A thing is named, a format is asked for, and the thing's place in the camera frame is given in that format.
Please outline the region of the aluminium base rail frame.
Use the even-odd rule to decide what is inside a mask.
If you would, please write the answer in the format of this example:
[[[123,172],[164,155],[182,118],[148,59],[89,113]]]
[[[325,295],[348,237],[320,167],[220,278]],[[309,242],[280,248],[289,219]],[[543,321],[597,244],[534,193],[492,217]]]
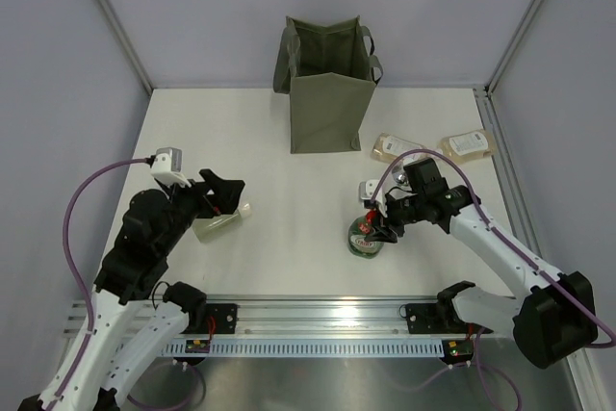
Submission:
[[[236,332],[220,339],[402,339],[442,337],[463,339],[479,328],[458,333],[440,328],[434,334],[409,334],[403,316],[408,303],[432,303],[416,296],[274,296],[209,295],[208,303],[238,305]]]

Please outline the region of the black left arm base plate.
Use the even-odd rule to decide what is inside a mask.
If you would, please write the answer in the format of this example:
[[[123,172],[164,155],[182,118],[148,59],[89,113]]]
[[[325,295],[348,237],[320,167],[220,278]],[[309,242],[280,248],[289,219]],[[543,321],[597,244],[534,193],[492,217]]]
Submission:
[[[233,335],[236,332],[238,305],[235,303],[208,303],[205,319],[200,333],[214,335]]]

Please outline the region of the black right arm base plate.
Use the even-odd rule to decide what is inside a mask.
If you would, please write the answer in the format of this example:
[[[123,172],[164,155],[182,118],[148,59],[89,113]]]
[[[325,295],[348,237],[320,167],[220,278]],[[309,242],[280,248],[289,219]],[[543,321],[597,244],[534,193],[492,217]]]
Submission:
[[[441,324],[435,303],[408,303],[403,306],[409,334],[439,333]]]

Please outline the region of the clear bottle white cap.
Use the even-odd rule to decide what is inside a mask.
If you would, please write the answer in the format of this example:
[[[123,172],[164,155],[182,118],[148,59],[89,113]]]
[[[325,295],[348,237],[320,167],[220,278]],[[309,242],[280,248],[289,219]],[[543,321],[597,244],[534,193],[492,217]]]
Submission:
[[[404,170],[404,163],[398,163],[393,166],[391,170],[391,177],[397,186],[401,188],[409,186],[407,175]]]

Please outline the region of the green Fairy dish soap bottle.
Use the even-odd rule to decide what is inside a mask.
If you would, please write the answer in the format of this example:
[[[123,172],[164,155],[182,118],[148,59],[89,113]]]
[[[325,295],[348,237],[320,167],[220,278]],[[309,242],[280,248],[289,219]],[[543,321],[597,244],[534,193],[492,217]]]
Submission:
[[[368,237],[373,231],[372,221],[375,217],[374,211],[368,211],[364,216],[357,218],[347,230],[348,250],[359,257],[371,259],[376,257],[384,243],[369,241]]]

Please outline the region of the amber refill pouch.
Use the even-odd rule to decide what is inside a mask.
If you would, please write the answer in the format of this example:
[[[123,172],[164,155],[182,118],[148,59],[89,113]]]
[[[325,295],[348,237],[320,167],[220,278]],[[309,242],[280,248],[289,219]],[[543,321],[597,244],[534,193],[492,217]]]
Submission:
[[[497,151],[492,134],[484,129],[444,137],[437,148],[458,165],[491,157]]]
[[[391,163],[402,153],[415,149],[424,149],[424,146],[391,134],[381,133],[372,147],[371,157],[383,163]]]

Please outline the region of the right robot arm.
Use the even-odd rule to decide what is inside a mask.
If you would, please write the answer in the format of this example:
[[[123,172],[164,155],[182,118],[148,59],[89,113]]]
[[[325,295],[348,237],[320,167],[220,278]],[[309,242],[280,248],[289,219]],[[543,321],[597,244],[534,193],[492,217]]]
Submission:
[[[462,281],[436,296],[434,312],[444,329],[467,325],[513,340],[535,367],[545,369],[598,338],[591,283],[579,272],[566,274],[504,230],[488,215],[468,183],[454,188],[427,158],[408,164],[409,192],[396,198],[379,181],[360,184],[370,242],[396,243],[406,226],[429,222],[473,251],[506,285],[494,295]]]

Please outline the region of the green canvas bag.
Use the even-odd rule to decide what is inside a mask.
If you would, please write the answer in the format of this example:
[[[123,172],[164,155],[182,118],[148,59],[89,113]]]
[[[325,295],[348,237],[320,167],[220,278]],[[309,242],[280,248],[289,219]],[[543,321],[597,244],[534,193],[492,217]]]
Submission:
[[[359,129],[383,77],[359,17],[328,26],[288,16],[272,89],[290,101],[290,152],[359,151]]]

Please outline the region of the pale green bottle white cap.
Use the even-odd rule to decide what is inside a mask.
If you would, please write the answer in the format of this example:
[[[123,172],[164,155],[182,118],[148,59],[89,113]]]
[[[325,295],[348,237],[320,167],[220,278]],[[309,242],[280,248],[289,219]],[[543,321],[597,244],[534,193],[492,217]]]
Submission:
[[[251,205],[248,202],[244,202],[231,215],[196,219],[192,224],[192,231],[202,244],[206,244],[220,237],[225,232],[239,227],[251,215]]]

